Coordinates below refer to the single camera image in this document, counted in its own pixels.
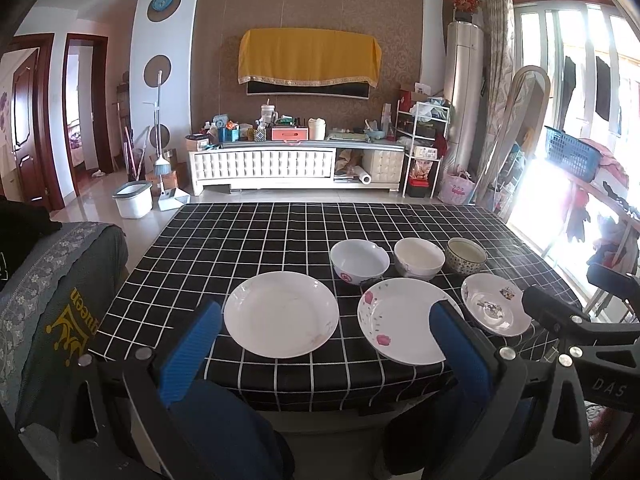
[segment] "white tufted cabinet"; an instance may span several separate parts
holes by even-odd
[[[334,182],[335,159],[341,148],[366,152],[363,166],[370,173],[373,170],[371,184]],[[222,149],[190,152],[189,160],[196,196],[202,193],[203,186],[215,184],[228,185],[234,190],[379,188],[397,191],[403,153],[404,147],[398,144],[330,140],[308,140],[295,145],[282,141],[232,142],[224,144]]]

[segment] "bed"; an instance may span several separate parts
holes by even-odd
[[[57,432],[72,366],[126,278],[126,261],[119,227],[64,223],[0,291],[0,404],[16,429]]]
[[[80,136],[80,119],[73,121],[66,127],[69,136],[69,148],[71,150],[71,162],[74,166],[79,166],[84,162],[84,152],[82,151],[82,137]]]

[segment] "mirror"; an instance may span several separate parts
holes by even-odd
[[[500,126],[489,162],[476,187],[476,204],[495,212],[505,222],[511,215],[520,183],[533,159],[551,83],[539,66],[524,66],[511,83]]]

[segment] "black jacket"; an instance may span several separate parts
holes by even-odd
[[[62,227],[42,206],[11,202],[0,195],[0,290],[40,238]]]

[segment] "pink bag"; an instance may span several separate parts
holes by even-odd
[[[438,199],[450,205],[465,205],[474,192],[474,184],[468,179],[466,173],[460,173],[460,176],[447,174],[442,179]]]

